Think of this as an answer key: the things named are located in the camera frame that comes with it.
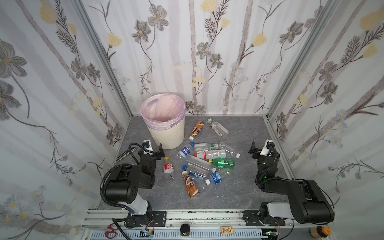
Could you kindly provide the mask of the small bottle yellow cap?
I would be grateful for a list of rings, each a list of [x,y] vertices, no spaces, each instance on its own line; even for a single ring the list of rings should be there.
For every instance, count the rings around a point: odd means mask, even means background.
[[[174,171],[174,167],[173,167],[173,164],[170,162],[170,158],[169,157],[165,157],[164,158],[164,173],[165,174],[171,174],[173,171]]]

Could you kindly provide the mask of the small pepsi bottle blue cap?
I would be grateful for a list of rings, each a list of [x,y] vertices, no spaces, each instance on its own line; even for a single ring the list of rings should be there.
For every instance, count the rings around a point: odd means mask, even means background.
[[[177,154],[176,158],[179,160],[183,160],[191,153],[191,147],[183,147]]]

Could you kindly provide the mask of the clear ribbed bottle white cap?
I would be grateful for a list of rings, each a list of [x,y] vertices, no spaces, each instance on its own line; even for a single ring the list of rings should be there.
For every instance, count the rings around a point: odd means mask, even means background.
[[[239,159],[241,156],[239,151],[237,151],[235,148],[231,147],[230,145],[224,142],[219,143],[219,149],[226,151],[227,159]]]

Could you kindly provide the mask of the clear square bottle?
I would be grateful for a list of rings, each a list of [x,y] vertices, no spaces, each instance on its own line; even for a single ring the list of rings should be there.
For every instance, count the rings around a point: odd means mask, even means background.
[[[187,161],[188,164],[196,166],[196,167],[200,167],[200,168],[207,170],[211,173],[215,173],[217,170],[217,168],[214,165],[212,165],[211,163],[209,163],[205,160],[199,159],[199,158],[192,156],[192,155],[187,155],[185,157],[185,160]]]

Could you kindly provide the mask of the green plastic bottle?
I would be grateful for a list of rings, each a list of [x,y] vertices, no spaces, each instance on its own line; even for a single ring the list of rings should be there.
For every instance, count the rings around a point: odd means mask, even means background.
[[[233,160],[227,160],[227,159],[209,159],[209,163],[216,166],[219,169],[234,169],[235,168],[235,161]]]

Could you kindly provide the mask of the clear bottle blue cap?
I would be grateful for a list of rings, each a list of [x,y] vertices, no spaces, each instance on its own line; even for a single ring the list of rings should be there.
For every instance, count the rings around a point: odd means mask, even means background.
[[[183,170],[187,171],[191,177],[199,180],[205,180],[208,177],[208,171],[197,166],[183,165]]]

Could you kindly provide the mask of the clear bottle green neck label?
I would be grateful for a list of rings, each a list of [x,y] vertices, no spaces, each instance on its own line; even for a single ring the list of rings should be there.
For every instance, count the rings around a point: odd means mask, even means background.
[[[213,119],[208,119],[208,124],[211,126],[213,131],[220,137],[226,138],[229,135],[229,131],[220,123],[215,122]]]

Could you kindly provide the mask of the clear bottle green cap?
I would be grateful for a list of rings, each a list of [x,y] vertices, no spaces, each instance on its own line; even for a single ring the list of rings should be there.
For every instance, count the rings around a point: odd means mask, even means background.
[[[219,145],[218,144],[210,144],[210,143],[191,143],[191,145],[194,147],[194,150],[196,152],[204,152],[204,151],[212,151],[212,150],[218,150]]]

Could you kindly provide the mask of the clear bottle red cap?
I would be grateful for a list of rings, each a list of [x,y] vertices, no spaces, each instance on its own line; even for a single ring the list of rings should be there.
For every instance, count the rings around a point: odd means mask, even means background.
[[[225,158],[226,151],[225,150],[203,151],[195,154],[195,157],[199,159],[204,159],[204,160]]]

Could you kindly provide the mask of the brown coffee bottle front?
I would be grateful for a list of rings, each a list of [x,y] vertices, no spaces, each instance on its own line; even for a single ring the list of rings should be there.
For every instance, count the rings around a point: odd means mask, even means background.
[[[198,196],[199,190],[198,187],[196,186],[196,183],[193,181],[191,176],[189,175],[189,172],[187,171],[182,171],[182,175],[184,177],[186,189],[188,191],[189,197],[190,198],[196,198]]]

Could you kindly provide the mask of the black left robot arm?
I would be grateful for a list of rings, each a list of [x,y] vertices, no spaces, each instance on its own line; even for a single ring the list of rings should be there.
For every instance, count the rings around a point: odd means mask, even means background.
[[[134,164],[119,164],[104,175],[100,185],[100,196],[109,206],[128,211],[124,219],[112,219],[113,223],[123,223],[128,229],[138,227],[165,227],[166,211],[153,211],[149,201],[138,193],[139,189],[151,189],[155,184],[157,161],[165,157],[162,145],[154,152],[149,141],[131,143],[118,157],[122,160],[132,156]]]

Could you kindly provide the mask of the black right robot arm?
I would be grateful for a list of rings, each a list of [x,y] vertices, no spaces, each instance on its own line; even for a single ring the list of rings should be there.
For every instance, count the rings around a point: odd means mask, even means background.
[[[245,211],[243,219],[250,225],[270,226],[278,220],[293,220],[299,224],[328,224],[335,219],[333,204],[314,180],[285,179],[277,177],[280,154],[275,143],[267,140],[263,148],[255,141],[249,154],[257,160],[256,186],[264,193],[283,195],[287,202],[263,202],[257,212]]]

